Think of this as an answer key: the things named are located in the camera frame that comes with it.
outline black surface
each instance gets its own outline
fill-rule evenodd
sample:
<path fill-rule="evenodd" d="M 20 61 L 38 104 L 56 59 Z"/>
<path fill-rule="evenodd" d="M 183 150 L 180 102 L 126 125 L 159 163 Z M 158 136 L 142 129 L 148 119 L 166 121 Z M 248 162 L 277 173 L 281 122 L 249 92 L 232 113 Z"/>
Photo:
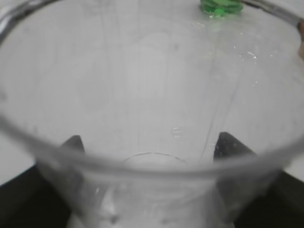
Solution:
<path fill-rule="evenodd" d="M 79 136 L 74 136 L 67 142 L 65 146 L 77 145 L 79 150 L 83 150 Z M 235 143 L 239 149 L 246 149 L 228 133 L 222 133 L 218 143 L 221 148 L 226 147 L 226 151 L 215 151 L 215 155 L 221 158 L 238 153 L 234 149 Z M 30 194 L 22 194 L 23 189 L 32 190 L 29 191 Z M 5 217 L 5 222 L 0 224 L 1 228 L 65 228 L 67 225 L 70 216 L 68 206 L 43 181 L 36 168 L 2 186 L 0 194 L 1 212 L 10 211 L 4 213 L 6 217 L 0 214 L 2 221 Z M 303 194 L 304 184 L 282 172 L 268 193 L 250 203 L 240 214 L 235 222 L 236 228 L 304 228 Z"/>

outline blender jar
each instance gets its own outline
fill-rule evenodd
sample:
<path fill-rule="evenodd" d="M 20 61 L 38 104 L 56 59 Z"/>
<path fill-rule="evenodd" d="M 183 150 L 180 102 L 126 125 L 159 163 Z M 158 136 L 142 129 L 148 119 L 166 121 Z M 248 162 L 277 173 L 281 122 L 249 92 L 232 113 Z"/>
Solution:
<path fill-rule="evenodd" d="M 302 19 L 244 3 L 223 17 L 198 0 L 12 7 L 1 137 L 35 156 L 87 228 L 233 227 L 304 147 Z M 224 132 L 258 156 L 214 163 Z M 72 135 L 85 154 L 59 147 Z"/>

